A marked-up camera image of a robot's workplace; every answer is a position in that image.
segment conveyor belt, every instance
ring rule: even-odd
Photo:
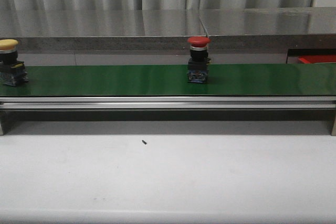
[[[336,109],[336,64],[211,65],[208,84],[186,66],[27,67],[29,83],[0,86],[0,110]]]

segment green belt surface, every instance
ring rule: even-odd
[[[210,65],[207,84],[186,65],[27,67],[29,82],[0,97],[140,95],[336,95],[336,64]]]

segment white table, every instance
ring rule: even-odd
[[[23,122],[0,137],[0,223],[336,222],[330,127]]]

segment emergency stop button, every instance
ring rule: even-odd
[[[203,36],[194,36],[190,37],[188,42],[192,47],[206,47],[206,45],[210,42],[210,39]]]

